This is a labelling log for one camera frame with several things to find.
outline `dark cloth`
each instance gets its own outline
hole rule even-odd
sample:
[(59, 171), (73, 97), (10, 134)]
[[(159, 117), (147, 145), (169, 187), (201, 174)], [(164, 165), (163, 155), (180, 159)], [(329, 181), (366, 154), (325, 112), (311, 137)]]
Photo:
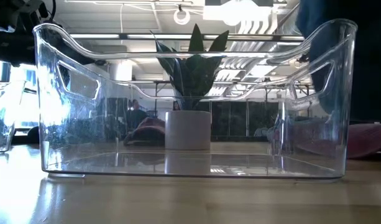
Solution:
[[(352, 83), (351, 120), (381, 121), (381, 7), (377, 1), (300, 0), (296, 25), (308, 37), (324, 22), (349, 19), (358, 25)], [(326, 34), (311, 43), (310, 62), (327, 51), (335, 35)], [(317, 90), (325, 83), (324, 76), (313, 76)], [(322, 107), (328, 112), (331, 108)]]
[(135, 130), (145, 118), (147, 118), (147, 113), (145, 111), (129, 110), (127, 114), (128, 128), (130, 130)]

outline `clear plastic bin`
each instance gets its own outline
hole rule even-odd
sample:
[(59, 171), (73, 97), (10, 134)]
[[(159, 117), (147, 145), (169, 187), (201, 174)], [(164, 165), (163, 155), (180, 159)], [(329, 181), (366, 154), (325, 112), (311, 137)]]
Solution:
[[(254, 74), (270, 68), (281, 72), (249, 82), (214, 82), (207, 95), (194, 96), (201, 100), (198, 110), (211, 112), (210, 150), (169, 150), (164, 147), (165, 116), (178, 100), (171, 84), (164, 80), (120, 81), (117, 74), (131, 79), (131, 71), (120, 65), (132, 62), (153, 63), (162, 73), (158, 58), (195, 54), (96, 53), (83, 48), (59, 26), (37, 26), (42, 170), (58, 174), (340, 178), (345, 171), (356, 30), (353, 22), (339, 19), (323, 24), (302, 44), (284, 52), (200, 53), (204, 58), (222, 58), (217, 72), (228, 70), (223, 67), (229, 62), (256, 65), (243, 68), (246, 74), (252, 68)], [(270, 44), (277, 40), (277, 45), (283, 45), (279, 37), (263, 37)], [(302, 61), (308, 52), (310, 64)], [(121, 70), (112, 72), (106, 64)], [(131, 115), (138, 109), (132, 106), (133, 100), (146, 113), (146, 120)]]
[(0, 152), (11, 148), (25, 81), (0, 83)]

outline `desk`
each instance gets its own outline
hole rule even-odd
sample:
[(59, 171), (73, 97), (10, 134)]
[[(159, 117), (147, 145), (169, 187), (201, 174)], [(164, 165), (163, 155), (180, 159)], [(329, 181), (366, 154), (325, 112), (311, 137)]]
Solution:
[(381, 161), (335, 183), (261, 179), (48, 178), (37, 146), (0, 154), (0, 223), (381, 223)]

